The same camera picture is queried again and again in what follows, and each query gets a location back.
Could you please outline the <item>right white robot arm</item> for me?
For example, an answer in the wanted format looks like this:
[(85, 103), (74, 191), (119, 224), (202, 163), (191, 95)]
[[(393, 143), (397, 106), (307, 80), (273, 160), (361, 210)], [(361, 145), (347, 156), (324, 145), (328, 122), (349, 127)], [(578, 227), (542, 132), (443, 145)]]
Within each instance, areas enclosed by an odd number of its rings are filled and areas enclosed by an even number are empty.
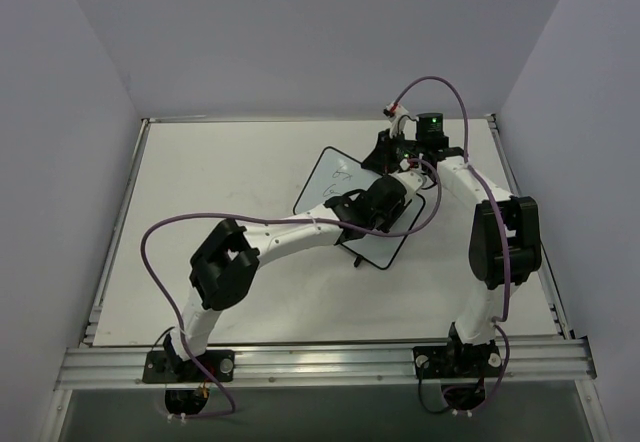
[(508, 319), (511, 296), (540, 268), (538, 206), (533, 198), (517, 197), (494, 184), (471, 164), (467, 117), (463, 145), (453, 147), (441, 113), (413, 117), (393, 104), (384, 114), (390, 127), (378, 134), (362, 167), (386, 175), (425, 160), (423, 172), (430, 180), (473, 210), (468, 260), (479, 283), (452, 324), (455, 342), (443, 352), (447, 368), (464, 375), (480, 362), (477, 346), (493, 342), (498, 324)]

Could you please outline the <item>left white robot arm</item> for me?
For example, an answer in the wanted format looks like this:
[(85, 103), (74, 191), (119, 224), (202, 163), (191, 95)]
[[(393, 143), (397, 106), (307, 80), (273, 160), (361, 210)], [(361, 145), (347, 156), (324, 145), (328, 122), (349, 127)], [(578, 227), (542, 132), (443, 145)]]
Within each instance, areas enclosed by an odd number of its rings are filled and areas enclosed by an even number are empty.
[(387, 233), (415, 193), (401, 174), (385, 175), (366, 190), (333, 196), (280, 224), (219, 222), (190, 259), (183, 323), (163, 343), (166, 370), (179, 381), (200, 373), (221, 313), (246, 297), (259, 269), (303, 250), (361, 239), (367, 231)]

